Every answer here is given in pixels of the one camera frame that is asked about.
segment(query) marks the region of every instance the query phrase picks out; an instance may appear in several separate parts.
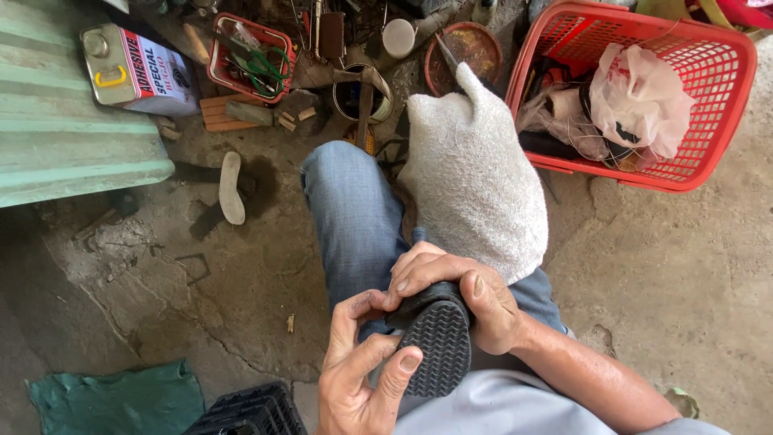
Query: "red basket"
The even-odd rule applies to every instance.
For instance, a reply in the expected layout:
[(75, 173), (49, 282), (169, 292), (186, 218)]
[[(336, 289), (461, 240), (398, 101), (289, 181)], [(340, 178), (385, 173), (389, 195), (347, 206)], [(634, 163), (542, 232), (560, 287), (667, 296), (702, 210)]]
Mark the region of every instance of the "red basket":
[(290, 83), (292, 82), (292, 71), (295, 67), (295, 52), (292, 50), (292, 42), (290, 38), (282, 32), (269, 29), (268, 27), (255, 24), (254, 22), (247, 21), (246, 19), (231, 15), (226, 12), (221, 12), (215, 17), (214, 31), (217, 32), (218, 25), (224, 20), (242, 22), (247, 30), (255, 36), (255, 39), (262, 43), (268, 43), (272, 46), (279, 47), (287, 54), (290, 64), (282, 61), (279, 72), (283, 75), (290, 71), (290, 77), (284, 79), (284, 89), (276, 97), (266, 98), (260, 95), (255, 90), (255, 87), (248, 80), (235, 79), (228, 73), (228, 66), (230, 62), (226, 57), (230, 54), (230, 51), (220, 44), (217, 39), (212, 39), (212, 46), (209, 48), (209, 66), (206, 68), (206, 75), (209, 79), (217, 84), (222, 84), (225, 87), (239, 91), (242, 94), (247, 94), (255, 97), (258, 100), (265, 101), (268, 104), (279, 102), (290, 91)]
[(628, 12), (623, 6), (558, 0), (532, 24), (512, 70), (505, 103), (518, 112), (532, 58), (553, 58), (577, 75), (598, 67), (609, 43), (652, 50), (679, 74), (684, 91), (696, 99), (690, 129), (673, 159), (627, 173), (601, 162), (565, 160), (527, 152), (534, 166), (565, 173), (607, 176), (629, 186), (687, 192), (709, 177), (733, 138), (757, 68), (754, 44), (743, 33), (692, 20), (678, 22)]

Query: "cracked concrete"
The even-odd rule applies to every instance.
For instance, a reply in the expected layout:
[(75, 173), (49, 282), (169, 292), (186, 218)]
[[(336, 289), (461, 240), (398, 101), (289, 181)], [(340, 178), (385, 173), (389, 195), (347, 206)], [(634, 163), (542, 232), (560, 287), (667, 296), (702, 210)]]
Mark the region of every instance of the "cracked concrete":
[[(512, 27), (501, 16), (494, 27), (505, 46)], [(773, 40), (758, 50), (744, 120), (700, 189), (663, 194), (553, 173), (561, 204), (546, 195), (544, 265), (564, 321), (657, 388), (685, 389), (704, 420), (738, 434), (769, 432), (773, 397), (773, 85), (766, 77)], [(183, 356), (208, 403), (279, 379), (294, 390), (307, 427), (315, 424), (329, 312), (298, 167), (346, 123), (334, 115), (306, 139), (260, 128), (209, 134), (198, 117), (181, 124), (183, 139), (168, 146), (173, 159), (217, 166), (236, 150), (258, 178), (245, 225), (221, 224), (193, 240), (188, 226), (215, 203), (217, 188), (171, 180), (135, 189), (140, 212), (102, 227), (90, 244), (95, 252), (70, 236), (106, 209), (104, 196), (0, 209), (0, 433), (39, 431), (25, 379)], [(151, 250), (155, 243), (164, 247)], [(196, 253), (212, 275), (188, 286), (202, 266), (174, 258)]]

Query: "hand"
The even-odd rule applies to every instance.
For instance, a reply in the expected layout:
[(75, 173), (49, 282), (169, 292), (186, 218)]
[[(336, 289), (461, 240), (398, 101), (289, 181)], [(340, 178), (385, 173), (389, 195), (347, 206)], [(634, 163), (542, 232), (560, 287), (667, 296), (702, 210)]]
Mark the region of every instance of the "hand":
[[(399, 336), (373, 334), (357, 344), (359, 325), (381, 318), (385, 299), (384, 293), (368, 290), (333, 310), (330, 344), (319, 377), (318, 435), (380, 435), (394, 430), (397, 408), (422, 354), (416, 346), (396, 353)], [(368, 373), (387, 358), (378, 385), (371, 389)]]
[(461, 295), (475, 315), (473, 340), (483, 351), (501, 355), (515, 346), (523, 312), (500, 274), (492, 267), (448, 254), (425, 241), (397, 259), (384, 310), (396, 310), (404, 297), (439, 281), (459, 283)]

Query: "white towel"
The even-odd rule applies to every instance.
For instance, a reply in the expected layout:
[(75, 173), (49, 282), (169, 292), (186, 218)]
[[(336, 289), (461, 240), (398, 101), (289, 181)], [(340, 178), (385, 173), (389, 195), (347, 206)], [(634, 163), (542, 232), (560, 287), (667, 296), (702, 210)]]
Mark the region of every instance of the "white towel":
[(416, 200), (427, 241), (496, 268), (509, 285), (542, 263), (545, 196), (507, 105), (466, 63), (456, 78), (469, 98), (408, 99), (410, 157), (398, 181)]

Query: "jeans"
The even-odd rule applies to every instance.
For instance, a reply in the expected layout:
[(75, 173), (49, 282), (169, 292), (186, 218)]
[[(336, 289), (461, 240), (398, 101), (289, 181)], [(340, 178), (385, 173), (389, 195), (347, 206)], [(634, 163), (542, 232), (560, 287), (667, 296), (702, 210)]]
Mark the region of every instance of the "jeans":
[[(388, 289), (390, 269), (410, 249), (402, 236), (404, 205), (386, 181), (372, 156), (343, 141), (318, 147), (301, 164), (301, 187), (314, 219), (331, 310), (365, 290)], [(509, 288), (522, 311), (566, 333), (542, 269)], [(369, 320), (358, 340), (374, 332), (391, 330), (383, 320)]]

